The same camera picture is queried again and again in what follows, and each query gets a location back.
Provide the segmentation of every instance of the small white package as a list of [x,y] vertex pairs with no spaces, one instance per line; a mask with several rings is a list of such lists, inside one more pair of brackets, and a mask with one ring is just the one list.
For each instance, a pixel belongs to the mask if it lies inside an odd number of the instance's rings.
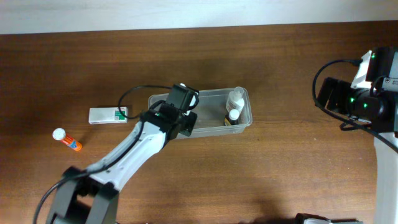
[[[123,114],[127,116],[127,107],[120,107]],[[88,122],[90,124],[118,124],[127,123],[125,118],[117,107],[115,108],[90,108],[88,115]]]

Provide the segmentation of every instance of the white cap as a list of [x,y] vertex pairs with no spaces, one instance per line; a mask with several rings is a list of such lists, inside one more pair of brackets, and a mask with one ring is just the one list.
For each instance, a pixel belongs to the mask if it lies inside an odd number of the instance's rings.
[[243,96],[243,88],[242,87],[236,87],[235,89],[234,89],[234,91],[232,92],[232,100],[234,100],[234,101],[237,101],[237,100],[239,100],[240,98],[242,98],[242,96]]
[[236,119],[238,119],[239,118],[239,111],[237,110],[237,109],[232,109],[230,112],[229,112],[229,118],[231,119],[231,120],[236,120]]
[[52,137],[55,140],[62,140],[67,136],[66,132],[64,129],[62,128],[57,128],[53,133],[52,133]]

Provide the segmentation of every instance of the plastic tray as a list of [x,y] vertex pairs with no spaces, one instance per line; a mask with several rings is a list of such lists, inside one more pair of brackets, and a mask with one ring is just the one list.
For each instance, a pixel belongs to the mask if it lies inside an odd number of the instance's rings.
[[[239,116],[239,124],[233,126],[224,125],[224,117],[227,114],[225,108],[226,100],[228,99],[228,94],[233,90],[234,88],[199,91],[199,104],[192,110],[198,115],[192,134],[190,137],[178,134],[177,139],[242,133],[253,121],[249,95],[245,88],[243,88],[243,99],[245,104]],[[148,99],[148,107],[156,101],[166,100],[168,95],[169,94],[152,95]]]

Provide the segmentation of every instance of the glue stick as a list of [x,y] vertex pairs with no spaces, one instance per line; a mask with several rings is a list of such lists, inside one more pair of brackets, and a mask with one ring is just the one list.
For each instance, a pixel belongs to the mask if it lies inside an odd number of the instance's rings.
[[69,146],[71,149],[75,150],[75,151],[79,151],[80,149],[82,149],[82,145],[80,144],[80,142],[76,141],[76,139],[70,137],[69,134],[67,134],[65,132],[64,129],[62,128],[57,128],[53,133],[52,133],[52,137],[55,140],[61,141],[62,143],[66,144],[67,146]]

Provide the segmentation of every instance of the wooden table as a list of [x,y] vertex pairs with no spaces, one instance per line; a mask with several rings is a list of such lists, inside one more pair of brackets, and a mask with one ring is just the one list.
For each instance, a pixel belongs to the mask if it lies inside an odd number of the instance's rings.
[[[171,141],[123,188],[120,223],[274,223],[298,212],[372,223],[373,137],[341,132],[310,89],[327,61],[398,45],[397,36],[396,21],[2,35],[0,222],[30,223],[65,169],[102,158],[136,123],[89,125],[89,108],[115,106],[132,86],[186,83],[245,87],[253,123],[239,135]],[[335,65],[321,80],[355,74]],[[164,92],[125,102],[138,113]],[[59,127],[80,152],[52,139]]]

